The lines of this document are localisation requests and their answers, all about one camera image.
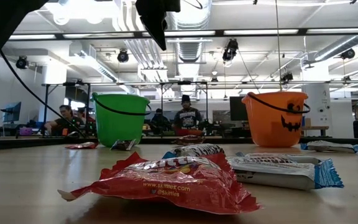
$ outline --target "white candy wrapper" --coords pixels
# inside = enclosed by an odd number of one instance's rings
[[[237,156],[244,156],[249,158],[252,162],[272,162],[272,163],[310,163],[318,164],[321,160],[313,156],[304,156],[296,154],[277,154],[277,153],[251,153],[243,155],[243,153],[236,153]]]
[[[332,151],[332,152],[347,152],[347,153],[356,153],[357,150],[354,149],[354,146],[351,144],[337,144],[327,141],[312,141],[307,144],[301,144],[301,149],[324,152],[324,151]]]
[[[299,190],[344,187],[331,159],[317,165],[255,162],[250,157],[227,157],[226,159],[234,169],[239,182]]]
[[[177,149],[171,150],[162,157],[162,159],[169,159],[180,156],[193,156],[199,157],[204,155],[218,154],[223,151],[222,147],[214,144],[197,144],[192,146],[183,146]]]

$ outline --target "green bucket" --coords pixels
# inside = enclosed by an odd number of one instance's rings
[[[96,112],[96,130],[99,142],[111,147],[117,140],[142,138],[146,106],[150,101],[137,95],[92,93]]]

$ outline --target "ceiling light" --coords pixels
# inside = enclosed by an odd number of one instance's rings
[[[114,32],[114,33],[106,33],[106,34],[98,34],[98,33],[63,34],[63,36],[66,39],[80,39],[80,38],[97,39],[97,38],[108,38],[108,37],[133,37],[134,34],[131,32]]]
[[[12,35],[9,40],[42,40],[42,39],[56,39],[53,34],[39,34],[39,35]]]
[[[307,34],[358,33],[358,28],[308,29]]]
[[[278,30],[279,34],[297,34],[298,29],[280,29]],[[267,35],[267,34],[277,34],[276,29],[267,29],[267,30],[225,30],[223,35]]]
[[[144,37],[150,37],[148,32],[143,32]],[[176,37],[176,36],[208,36],[215,35],[214,30],[192,30],[192,31],[165,31],[166,37]]]
[[[176,39],[176,40],[167,40],[167,43],[205,43],[205,42],[212,42],[212,39],[198,39],[198,40],[191,40],[191,39]]]

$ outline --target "orange pumpkin bucket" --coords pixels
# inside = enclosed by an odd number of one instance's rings
[[[242,99],[247,107],[252,140],[263,147],[290,147],[301,138],[302,114],[310,112],[304,104],[306,93],[248,93]]]

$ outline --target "table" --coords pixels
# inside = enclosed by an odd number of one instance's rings
[[[140,145],[145,159],[159,159],[173,145]],[[228,156],[241,151],[300,152],[299,147],[264,149],[253,144],[222,145]],[[358,223],[358,155],[309,152],[333,158],[344,189],[310,192],[246,185],[264,209],[241,215],[213,215],[167,203],[146,203],[88,194],[73,202],[57,189],[74,190],[98,179],[131,152],[71,151],[63,146],[0,150],[0,223]]]
[[[325,136],[326,130],[328,130],[328,129],[329,129],[329,126],[304,126],[304,127],[302,127],[302,131],[320,130],[321,136]]]

